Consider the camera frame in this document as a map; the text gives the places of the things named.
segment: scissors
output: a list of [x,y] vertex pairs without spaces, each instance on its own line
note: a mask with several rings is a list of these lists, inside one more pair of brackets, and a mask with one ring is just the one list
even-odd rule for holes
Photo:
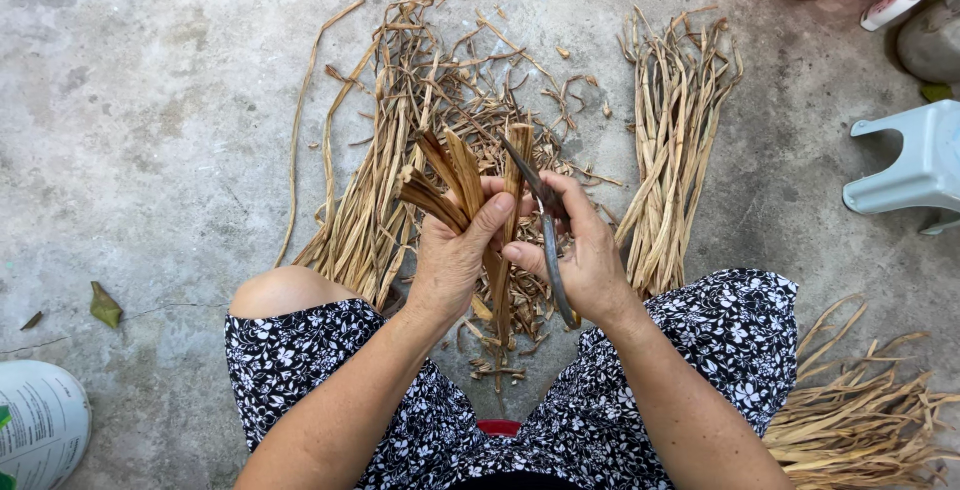
[[537,171],[523,161],[521,154],[510,144],[510,141],[501,132],[496,133],[503,148],[510,154],[513,163],[520,169],[520,173],[530,186],[530,193],[536,198],[536,205],[539,207],[540,223],[543,229],[543,252],[546,257],[546,272],[550,278],[550,288],[553,290],[553,298],[557,302],[559,314],[563,316],[563,322],[570,328],[580,328],[580,316],[570,308],[567,301],[567,292],[564,291],[564,281],[560,278],[560,266],[557,263],[557,231],[553,225],[554,220],[559,220],[570,232],[570,215],[564,208],[564,202],[556,191],[540,178]]

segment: person's left hand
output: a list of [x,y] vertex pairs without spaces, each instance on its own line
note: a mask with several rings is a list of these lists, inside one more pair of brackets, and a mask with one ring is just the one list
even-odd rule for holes
[[[456,235],[429,214],[423,218],[408,306],[436,310],[450,319],[462,316],[470,307],[483,252],[491,241],[499,247],[501,227],[515,206],[514,196],[503,192],[503,178],[481,177],[480,182],[487,201],[463,234]],[[447,197],[456,203],[450,192]],[[520,213],[528,215],[533,207],[533,200],[525,196]]]

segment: hand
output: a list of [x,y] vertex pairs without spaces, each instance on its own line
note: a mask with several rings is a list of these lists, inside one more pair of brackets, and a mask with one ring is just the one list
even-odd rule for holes
[[[632,317],[639,300],[627,282],[610,227],[594,211],[580,182],[552,171],[541,171],[539,175],[562,195],[563,206],[570,214],[574,250],[558,263],[570,306],[601,328],[615,324],[625,315]],[[503,248],[503,256],[548,280],[544,249],[539,246],[511,242]]]
[[[480,184],[486,204],[460,236],[429,214],[423,218],[416,276],[408,304],[443,312],[452,319],[462,316],[470,307],[483,252],[487,245],[499,248],[501,227],[514,213],[515,206],[514,196],[503,193],[503,178],[480,177]],[[457,204],[452,193],[447,192],[446,196]],[[526,196],[520,204],[520,213],[530,214],[533,207],[533,200]]]

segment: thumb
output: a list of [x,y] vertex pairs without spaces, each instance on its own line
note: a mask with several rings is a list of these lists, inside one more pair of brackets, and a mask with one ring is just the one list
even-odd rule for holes
[[512,213],[514,213],[514,196],[504,192],[493,196],[477,211],[470,226],[462,235],[463,241],[475,250],[483,251]]
[[514,241],[503,247],[503,256],[520,265],[524,271],[533,273],[544,281],[549,281],[543,248],[529,242]]

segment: forearm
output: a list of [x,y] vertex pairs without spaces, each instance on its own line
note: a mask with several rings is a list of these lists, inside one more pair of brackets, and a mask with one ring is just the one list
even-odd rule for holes
[[277,421],[235,488],[352,488],[449,321],[408,303]]
[[656,455],[680,490],[793,488],[744,420],[674,349],[641,302],[603,327]]

